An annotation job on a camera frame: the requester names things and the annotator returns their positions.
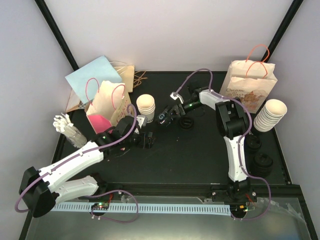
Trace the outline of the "cream paper bag pink sides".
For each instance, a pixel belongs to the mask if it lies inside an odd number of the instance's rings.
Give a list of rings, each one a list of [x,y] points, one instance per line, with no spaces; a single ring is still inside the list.
[[[95,133],[102,133],[133,111],[127,111],[131,103],[124,83],[102,81],[91,102],[86,106],[86,117]]]

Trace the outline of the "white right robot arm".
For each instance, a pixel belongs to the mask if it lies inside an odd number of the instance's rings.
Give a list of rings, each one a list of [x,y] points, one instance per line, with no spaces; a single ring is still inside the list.
[[[170,97],[175,104],[167,106],[157,117],[158,124],[167,126],[175,119],[182,120],[186,114],[201,106],[215,111],[216,125],[223,137],[228,156],[228,198],[240,201],[250,190],[250,180],[245,161],[244,133],[249,128],[248,116],[240,105],[240,100],[227,99],[207,87],[190,91],[190,99],[184,101],[177,93]]]

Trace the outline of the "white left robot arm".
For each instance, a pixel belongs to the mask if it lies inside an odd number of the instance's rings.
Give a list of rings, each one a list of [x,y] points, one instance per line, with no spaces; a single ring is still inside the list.
[[[72,177],[103,160],[120,157],[131,148],[151,148],[154,137],[143,132],[147,118],[125,116],[116,126],[98,133],[83,147],[47,167],[26,169],[19,188],[19,199],[32,217],[39,218],[57,204],[79,197],[103,199],[108,192],[106,182],[98,173],[81,179]]]

